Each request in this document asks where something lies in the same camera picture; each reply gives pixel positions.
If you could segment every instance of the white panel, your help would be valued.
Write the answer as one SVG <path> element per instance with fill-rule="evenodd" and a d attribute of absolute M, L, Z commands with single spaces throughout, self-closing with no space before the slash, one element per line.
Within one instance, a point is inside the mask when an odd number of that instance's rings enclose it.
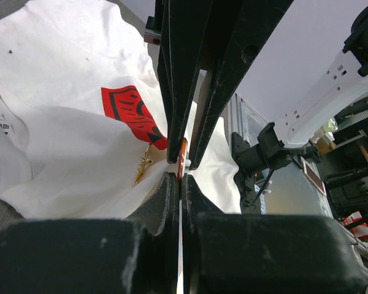
<path fill-rule="evenodd" d="M 154 16 L 155 0 L 120 0 L 130 11 L 146 23 Z"/>
<path fill-rule="evenodd" d="M 360 76 L 361 64 L 352 52 L 337 55 L 327 72 L 275 121 L 275 133 L 287 148 L 300 148 L 327 120 L 354 101 L 368 96 L 368 75 Z"/>
<path fill-rule="evenodd" d="M 368 0 L 294 0 L 236 93 L 266 121 L 297 105 L 342 49 Z"/>

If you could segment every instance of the white fabric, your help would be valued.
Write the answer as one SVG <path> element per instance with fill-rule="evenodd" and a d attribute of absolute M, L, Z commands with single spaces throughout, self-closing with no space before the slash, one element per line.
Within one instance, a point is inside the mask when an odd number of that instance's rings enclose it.
<path fill-rule="evenodd" d="M 104 116 L 101 87 L 135 85 L 160 131 L 166 119 L 147 46 L 115 4 L 30 1 L 0 21 L 0 199 L 28 218 L 126 217 L 155 190 L 166 151 L 132 180 L 148 143 Z M 195 104 L 186 130 L 192 133 Z M 239 192 L 219 120 L 201 166 L 202 192 L 239 213 Z"/>

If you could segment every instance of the wire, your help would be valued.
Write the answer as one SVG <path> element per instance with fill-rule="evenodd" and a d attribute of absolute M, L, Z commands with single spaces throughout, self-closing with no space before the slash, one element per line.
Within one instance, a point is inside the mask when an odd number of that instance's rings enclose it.
<path fill-rule="evenodd" d="M 266 179 L 264 180 L 264 183 L 263 183 L 262 187 L 260 188 L 259 192 L 256 194 L 256 197 L 254 199 L 252 199 L 252 201 L 246 206 L 251 206 L 252 204 L 255 203 L 255 201 L 257 201 L 260 198 L 260 196 L 262 196 L 262 193 L 265 190 L 265 188 L 267 187 L 267 184 L 269 183 L 273 173 L 274 173 L 274 169 L 271 168 L 269 170 L 269 174 L 267 175 Z"/>

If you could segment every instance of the red label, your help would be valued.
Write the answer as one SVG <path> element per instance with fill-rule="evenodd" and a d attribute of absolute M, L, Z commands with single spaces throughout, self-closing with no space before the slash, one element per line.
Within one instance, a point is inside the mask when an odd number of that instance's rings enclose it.
<path fill-rule="evenodd" d="M 166 149 L 167 140 L 157 128 L 135 86 L 101 88 L 101 92 L 106 116 L 125 123 L 139 140 L 149 142 L 159 150 Z"/>

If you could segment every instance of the white wall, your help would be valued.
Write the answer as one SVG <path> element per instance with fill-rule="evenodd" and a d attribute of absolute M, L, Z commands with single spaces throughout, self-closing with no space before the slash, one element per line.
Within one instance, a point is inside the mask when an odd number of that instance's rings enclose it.
<path fill-rule="evenodd" d="M 154 0 L 122 0 L 141 20 Z M 275 121 L 317 82 L 343 47 L 368 0 L 294 0 L 237 93 L 266 121 Z"/>
<path fill-rule="evenodd" d="M 154 16 L 155 0 L 120 0 L 130 11 L 146 23 L 149 16 Z"/>

